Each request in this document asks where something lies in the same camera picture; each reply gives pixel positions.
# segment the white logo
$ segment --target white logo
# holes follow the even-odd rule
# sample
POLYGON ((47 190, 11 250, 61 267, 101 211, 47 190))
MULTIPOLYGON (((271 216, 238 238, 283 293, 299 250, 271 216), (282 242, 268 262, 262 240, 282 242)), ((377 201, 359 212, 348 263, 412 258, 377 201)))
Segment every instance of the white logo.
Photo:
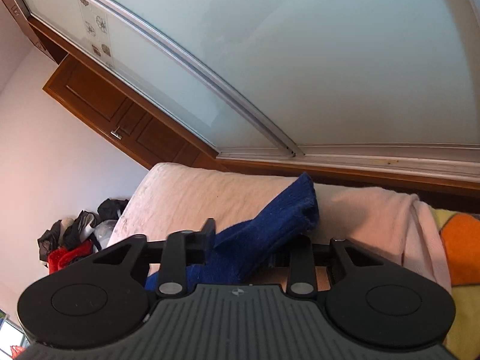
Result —
POLYGON ((234 290, 232 290, 232 294, 239 297, 240 295, 243 295, 245 293, 244 290, 242 290, 241 288, 235 288, 234 290))

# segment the window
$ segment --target window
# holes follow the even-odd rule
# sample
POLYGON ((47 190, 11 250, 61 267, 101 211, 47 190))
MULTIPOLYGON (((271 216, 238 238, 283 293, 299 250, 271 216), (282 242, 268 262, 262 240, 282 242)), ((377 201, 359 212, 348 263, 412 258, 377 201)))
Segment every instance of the window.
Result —
POLYGON ((11 360, 11 345, 27 347, 29 343, 21 327, 9 321, 0 310, 0 360, 11 360))

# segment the silver screw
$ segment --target silver screw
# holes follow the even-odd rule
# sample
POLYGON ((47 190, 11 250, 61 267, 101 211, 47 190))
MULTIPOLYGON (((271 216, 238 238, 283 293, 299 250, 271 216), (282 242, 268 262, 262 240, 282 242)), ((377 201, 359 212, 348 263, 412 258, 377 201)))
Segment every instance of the silver screw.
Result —
POLYGON ((296 294, 299 294, 299 295, 307 295, 311 292, 313 292, 314 290, 314 286, 312 286, 311 284, 308 284, 308 283, 303 283, 303 282, 300 282, 300 283, 294 283, 290 286, 290 289, 295 292, 296 294))
POLYGON ((183 290, 183 287, 181 284, 169 281, 160 285, 160 287, 158 287, 158 290, 165 295, 175 295, 181 292, 183 290))

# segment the orange fabric patch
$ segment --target orange fabric patch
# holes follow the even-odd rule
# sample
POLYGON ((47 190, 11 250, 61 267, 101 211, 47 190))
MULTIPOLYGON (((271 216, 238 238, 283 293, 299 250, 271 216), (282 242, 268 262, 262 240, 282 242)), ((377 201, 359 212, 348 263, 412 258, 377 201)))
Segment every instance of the orange fabric patch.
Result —
POLYGON ((480 221, 457 214, 442 230, 452 286, 480 284, 480 221))

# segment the beige cloth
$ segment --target beige cloth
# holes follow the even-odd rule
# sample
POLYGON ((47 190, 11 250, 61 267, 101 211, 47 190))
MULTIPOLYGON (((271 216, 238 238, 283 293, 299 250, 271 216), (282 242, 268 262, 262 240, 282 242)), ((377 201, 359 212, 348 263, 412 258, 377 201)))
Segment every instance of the beige cloth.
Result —
MULTIPOLYGON (((295 178, 240 175, 159 163, 137 188, 117 222, 109 245, 132 234, 150 241, 178 230, 199 230, 215 218, 217 232, 254 218, 295 178)), ((320 224, 315 243, 350 239, 366 249, 429 278, 451 292, 445 251, 429 206, 418 196, 379 187, 315 184, 320 224)), ((284 281, 260 273, 263 281, 284 281)), ((325 275, 321 288, 328 286, 325 275)))

